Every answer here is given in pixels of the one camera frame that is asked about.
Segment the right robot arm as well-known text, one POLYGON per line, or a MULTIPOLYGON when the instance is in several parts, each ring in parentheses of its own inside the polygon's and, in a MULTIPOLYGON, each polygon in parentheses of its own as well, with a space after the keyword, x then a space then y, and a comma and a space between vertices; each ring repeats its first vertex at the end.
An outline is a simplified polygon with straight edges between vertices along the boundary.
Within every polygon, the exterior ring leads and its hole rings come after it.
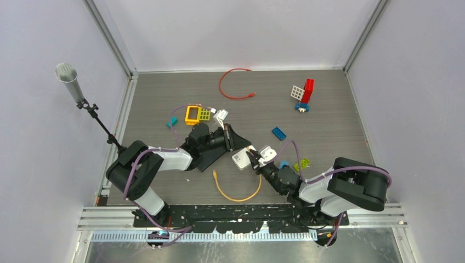
POLYGON ((280 195, 295 206, 314 205, 313 218, 327 225, 334 217, 353 208, 383 211, 387 189, 392 184, 390 174, 379 167, 338 157, 327 171, 311 179, 302 179, 288 165, 277 167, 272 158, 276 152, 264 155, 246 150, 252 169, 261 175, 280 195))

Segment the black network switch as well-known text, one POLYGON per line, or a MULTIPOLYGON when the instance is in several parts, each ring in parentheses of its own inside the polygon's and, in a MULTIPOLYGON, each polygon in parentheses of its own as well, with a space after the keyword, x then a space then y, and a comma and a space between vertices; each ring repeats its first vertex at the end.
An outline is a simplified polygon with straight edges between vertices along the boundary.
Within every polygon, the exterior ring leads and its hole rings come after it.
POLYGON ((215 161, 217 161, 221 156, 223 156, 227 152, 228 150, 225 150, 224 148, 216 148, 201 153, 202 160, 198 164, 197 169, 201 172, 205 171, 209 166, 211 166, 215 161))

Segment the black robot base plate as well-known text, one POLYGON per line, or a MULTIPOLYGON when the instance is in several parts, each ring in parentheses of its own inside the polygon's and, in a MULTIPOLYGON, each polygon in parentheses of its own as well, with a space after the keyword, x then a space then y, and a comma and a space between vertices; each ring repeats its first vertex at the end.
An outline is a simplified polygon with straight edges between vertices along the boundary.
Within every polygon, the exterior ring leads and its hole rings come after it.
POLYGON ((337 218, 315 206, 292 204, 167 205, 156 223, 173 229, 188 228, 193 233, 257 233, 264 226, 269 233, 303 233, 334 227, 337 218))

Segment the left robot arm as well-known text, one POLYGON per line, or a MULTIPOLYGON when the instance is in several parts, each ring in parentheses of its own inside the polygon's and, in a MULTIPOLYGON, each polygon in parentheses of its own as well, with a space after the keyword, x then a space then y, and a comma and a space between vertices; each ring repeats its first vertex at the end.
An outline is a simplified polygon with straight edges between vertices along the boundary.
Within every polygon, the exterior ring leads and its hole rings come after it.
POLYGON ((147 219, 156 227, 168 220, 166 202, 151 188, 160 171, 206 170, 227 152, 251 146, 230 124, 210 131, 207 124, 193 126, 185 142, 176 149, 149 147, 140 140, 124 148, 106 171, 106 178, 125 198, 147 212, 147 219))

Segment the white square switch box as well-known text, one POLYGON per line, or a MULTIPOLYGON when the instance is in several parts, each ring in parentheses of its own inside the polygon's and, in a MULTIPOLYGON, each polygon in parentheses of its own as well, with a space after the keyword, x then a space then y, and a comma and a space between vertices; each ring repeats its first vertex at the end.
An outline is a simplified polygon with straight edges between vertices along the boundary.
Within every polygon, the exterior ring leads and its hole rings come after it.
POLYGON ((251 166, 251 161, 247 155, 247 152, 249 152, 250 150, 256 150, 252 145, 251 146, 247 146, 243 149, 241 149, 240 151, 238 151, 237 153, 235 153, 233 156, 232 156, 232 161, 235 163, 235 165, 240 169, 240 170, 244 170, 246 169, 247 167, 250 167, 251 166))

